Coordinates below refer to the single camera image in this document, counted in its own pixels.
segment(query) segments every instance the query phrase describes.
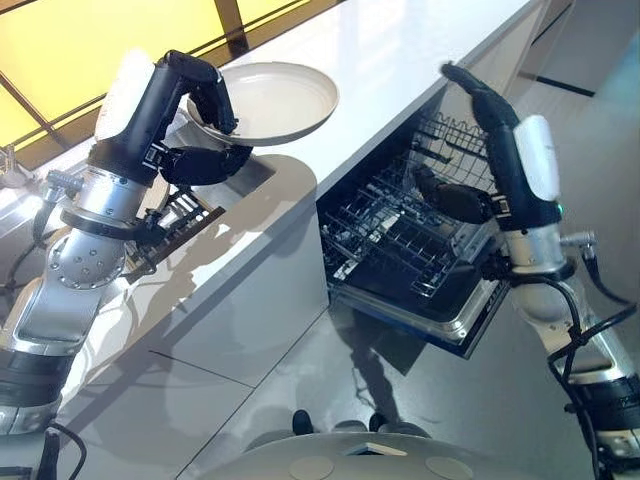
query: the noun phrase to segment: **kitchen counter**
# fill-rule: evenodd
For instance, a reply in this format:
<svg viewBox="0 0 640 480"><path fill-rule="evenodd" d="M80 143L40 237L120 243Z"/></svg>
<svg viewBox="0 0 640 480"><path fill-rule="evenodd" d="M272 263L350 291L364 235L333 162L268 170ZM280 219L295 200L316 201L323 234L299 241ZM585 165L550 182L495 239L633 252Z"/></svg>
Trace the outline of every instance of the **kitchen counter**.
<svg viewBox="0 0 640 480"><path fill-rule="evenodd" d="M277 60L318 68L338 85L340 103L309 136L254 150L258 156L277 153L302 162L301 168L291 163L293 169L274 187L270 202L265 204L262 194L245 201L241 211L233 211L236 222L214 222L158 265L155 275L101 309L74 364L65 398L158 323L178 324L236 275L269 244L274 230L286 228L306 208L296 207L297 202L322 196L444 85L442 63L472 63L540 3L349 0L229 64ZM309 183L313 176L315 190ZM185 261L187 255L191 261ZM164 299L159 295L172 290L178 293Z"/></svg>
<svg viewBox="0 0 640 480"><path fill-rule="evenodd" d="M465 66L541 2L349 0L231 62L301 63L329 75L340 103L311 135L256 149L308 165L317 197L429 99L443 63Z"/></svg>

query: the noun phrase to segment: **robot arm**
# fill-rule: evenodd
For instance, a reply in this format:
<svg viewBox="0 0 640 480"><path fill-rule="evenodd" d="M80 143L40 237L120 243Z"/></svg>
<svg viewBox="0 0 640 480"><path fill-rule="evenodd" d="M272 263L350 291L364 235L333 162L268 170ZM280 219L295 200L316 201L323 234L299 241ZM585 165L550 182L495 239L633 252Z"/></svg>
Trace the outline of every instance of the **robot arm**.
<svg viewBox="0 0 640 480"><path fill-rule="evenodd" d="M42 453L73 359L107 285L122 272L125 241L162 240L153 215L136 218L158 172L171 183L217 183L249 157L251 149L244 147L210 151L161 144L187 93L205 121L225 133L235 128L216 68L176 51L155 65L133 53L101 109L83 181L50 176L54 193L72 188L76 194L61 215L70 228L52 237L43 275L23 289L0 328L0 478L20 471L27 474L19 478L35 478L39 456L21 460L22 454Z"/></svg>
<svg viewBox="0 0 640 480"><path fill-rule="evenodd" d="M460 67L444 65L442 73L471 95L474 117L487 135L497 192L444 184L426 166L415 172L418 188L435 208L461 221L496 219L508 256L494 258L497 268L489 273L510 280L516 309L549 353L549 368L569 396L592 453L594 475L607 479L611 472L639 468L640 381L609 328L636 306L602 285L593 235L560 237L558 170L548 124L540 116L521 122L500 95ZM586 302L575 262L563 253L563 246L576 245L596 286L626 307L604 322Z"/></svg>

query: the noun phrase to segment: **dishwasher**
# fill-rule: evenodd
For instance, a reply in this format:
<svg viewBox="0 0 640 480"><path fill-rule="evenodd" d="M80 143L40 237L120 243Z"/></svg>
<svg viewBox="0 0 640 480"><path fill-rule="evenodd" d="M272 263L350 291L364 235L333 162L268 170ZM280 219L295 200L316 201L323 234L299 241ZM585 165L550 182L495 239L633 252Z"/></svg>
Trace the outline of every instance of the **dishwasher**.
<svg viewBox="0 0 640 480"><path fill-rule="evenodd" d="M331 301L469 358L508 291L482 278L499 248L494 221L461 223L432 209L412 170L495 192L479 127L438 112L433 97L318 200Z"/></svg>

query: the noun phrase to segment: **dish drying rack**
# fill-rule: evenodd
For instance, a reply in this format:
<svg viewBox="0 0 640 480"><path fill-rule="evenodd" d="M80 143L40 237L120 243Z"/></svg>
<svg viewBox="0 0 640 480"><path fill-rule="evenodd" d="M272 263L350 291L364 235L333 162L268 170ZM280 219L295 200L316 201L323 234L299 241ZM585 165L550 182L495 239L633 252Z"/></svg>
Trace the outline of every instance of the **dish drying rack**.
<svg viewBox="0 0 640 480"><path fill-rule="evenodd" d="M484 140L479 127L441 113L418 117L409 148L346 202L321 215L330 287L346 282L366 260L381 271L408 270L415 275L411 291L431 298L450 272L473 261L490 238L491 227L462 223L435 211L422 199L411 172L426 164L444 181L495 192Z"/></svg>

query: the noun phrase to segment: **window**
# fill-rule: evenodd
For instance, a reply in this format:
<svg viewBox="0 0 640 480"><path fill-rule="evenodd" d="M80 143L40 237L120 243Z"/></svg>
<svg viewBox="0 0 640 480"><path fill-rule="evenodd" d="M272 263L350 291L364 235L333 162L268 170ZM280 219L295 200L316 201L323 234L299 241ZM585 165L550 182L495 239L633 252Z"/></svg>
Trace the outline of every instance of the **window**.
<svg viewBox="0 0 640 480"><path fill-rule="evenodd" d="M122 55L220 66L339 0L0 0L0 146L35 168L93 133Z"/></svg>

